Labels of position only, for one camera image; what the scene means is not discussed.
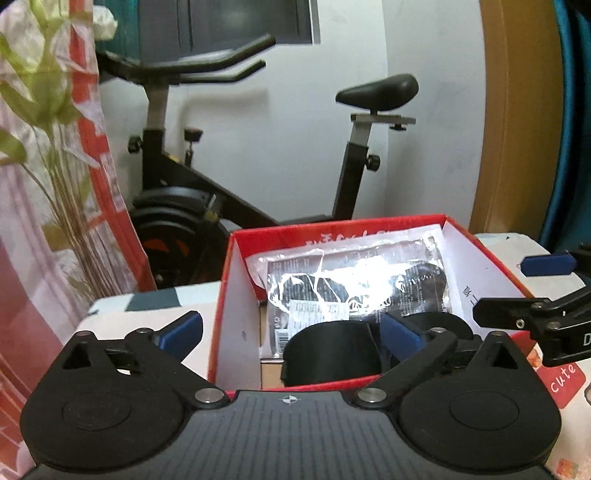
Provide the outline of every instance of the clear plastic packaging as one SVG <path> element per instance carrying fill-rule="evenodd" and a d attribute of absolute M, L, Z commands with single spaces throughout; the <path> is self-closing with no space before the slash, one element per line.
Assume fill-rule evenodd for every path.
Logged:
<path fill-rule="evenodd" d="M 261 358 L 280 359 L 293 335 L 319 322 L 378 322 L 391 311 L 463 316 L 439 225 L 267 252 L 246 264 L 267 291 Z"/>

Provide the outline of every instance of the blue clamp pad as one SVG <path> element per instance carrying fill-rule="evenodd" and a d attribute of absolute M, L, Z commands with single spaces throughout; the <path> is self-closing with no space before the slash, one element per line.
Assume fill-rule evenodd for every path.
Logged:
<path fill-rule="evenodd" d="M 400 362 L 422 350 L 427 343 L 423 335 L 411 328 L 410 323 L 402 324 L 386 313 L 381 315 L 380 340 L 393 357 Z"/>
<path fill-rule="evenodd" d="M 203 318 L 194 310 L 185 313 L 152 335 L 152 341 L 179 362 L 203 339 Z"/>
<path fill-rule="evenodd" d="M 532 255 L 525 257 L 519 267 L 526 277 L 570 275 L 577 268 L 577 261 L 569 253 Z"/>

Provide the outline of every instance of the barcode label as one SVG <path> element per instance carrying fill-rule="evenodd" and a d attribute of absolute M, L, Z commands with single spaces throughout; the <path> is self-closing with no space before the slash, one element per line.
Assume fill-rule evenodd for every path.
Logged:
<path fill-rule="evenodd" d="M 290 332 L 287 328 L 275 330 L 275 351 L 283 355 L 283 350 L 290 340 Z"/>
<path fill-rule="evenodd" d="M 321 322 L 349 320 L 349 304 L 339 301 L 290 300 L 289 337 Z"/>

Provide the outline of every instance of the window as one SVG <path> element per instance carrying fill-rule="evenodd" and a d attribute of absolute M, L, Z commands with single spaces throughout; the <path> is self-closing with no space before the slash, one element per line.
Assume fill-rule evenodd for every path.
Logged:
<path fill-rule="evenodd" d="M 193 53 L 235 48 L 266 33 L 278 43 L 312 43 L 310 0 L 189 1 Z"/>
<path fill-rule="evenodd" d="M 236 48 L 266 33 L 278 43 L 319 41 L 316 0 L 95 0 L 119 22 L 115 38 L 98 42 L 143 62 Z"/>

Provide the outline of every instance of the cardboard box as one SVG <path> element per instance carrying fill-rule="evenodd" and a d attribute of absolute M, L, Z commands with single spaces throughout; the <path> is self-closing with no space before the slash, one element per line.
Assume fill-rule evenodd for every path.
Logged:
<path fill-rule="evenodd" d="M 351 220 L 311 225 L 294 225 L 236 231 L 230 238 L 222 287 L 217 304 L 212 352 L 207 379 L 225 390 L 276 389 L 280 365 L 261 366 L 260 302 L 265 291 L 257 287 L 246 269 L 245 258 L 272 250 L 338 241 L 439 224 L 446 240 L 447 254 L 460 291 L 464 320 L 475 333 L 485 335 L 472 319 L 472 307 L 482 297 L 531 297 L 530 292 L 474 236 L 445 215 L 425 215 L 370 220 Z M 513 332 L 524 352 L 534 342 L 528 332 Z M 337 390 L 360 388 L 374 377 L 331 384 L 297 387 L 296 390 Z"/>

